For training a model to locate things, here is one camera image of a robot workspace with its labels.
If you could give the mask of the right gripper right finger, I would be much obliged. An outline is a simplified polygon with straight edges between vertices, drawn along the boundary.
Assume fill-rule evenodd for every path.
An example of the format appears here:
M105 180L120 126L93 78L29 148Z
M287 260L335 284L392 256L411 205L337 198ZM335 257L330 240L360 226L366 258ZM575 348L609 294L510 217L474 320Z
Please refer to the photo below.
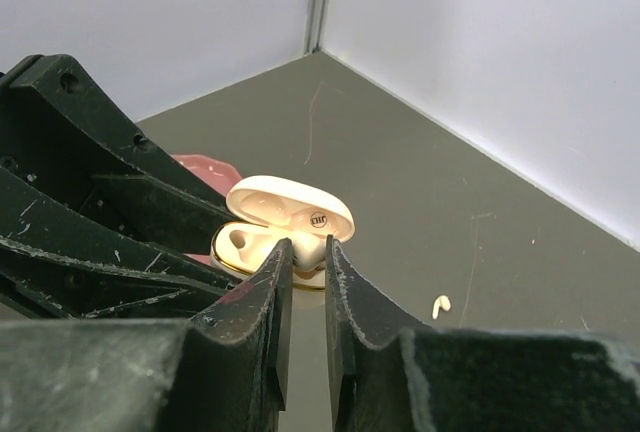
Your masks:
M635 431L639 358L589 332L434 328L326 244L337 431Z

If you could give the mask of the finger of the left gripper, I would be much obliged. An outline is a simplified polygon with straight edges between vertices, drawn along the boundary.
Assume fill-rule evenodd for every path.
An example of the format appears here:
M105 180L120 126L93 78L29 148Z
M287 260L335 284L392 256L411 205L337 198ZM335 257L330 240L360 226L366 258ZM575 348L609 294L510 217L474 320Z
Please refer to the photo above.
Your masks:
M28 318L188 318L239 282L1 172L1 302Z
M72 56L30 55L1 76L1 216L33 192L117 234L204 252L234 218Z

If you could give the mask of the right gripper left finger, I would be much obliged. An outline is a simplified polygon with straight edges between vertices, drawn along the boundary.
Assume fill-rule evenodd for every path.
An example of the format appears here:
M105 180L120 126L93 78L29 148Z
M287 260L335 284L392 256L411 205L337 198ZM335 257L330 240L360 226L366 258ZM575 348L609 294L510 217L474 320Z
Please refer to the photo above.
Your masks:
M6 240L5 431L274 431L287 397L292 244L224 289Z

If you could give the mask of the pink earbud charging case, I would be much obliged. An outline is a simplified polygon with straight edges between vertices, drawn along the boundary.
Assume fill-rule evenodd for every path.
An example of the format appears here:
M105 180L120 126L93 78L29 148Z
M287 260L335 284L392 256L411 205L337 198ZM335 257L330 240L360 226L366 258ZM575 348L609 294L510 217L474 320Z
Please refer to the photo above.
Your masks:
M236 275L251 275L281 239L294 232L350 240L356 231L349 207L324 190L268 175L246 177L226 196L236 219L221 226L211 245L218 260ZM298 288L325 288L326 260L303 272L293 263L293 284Z

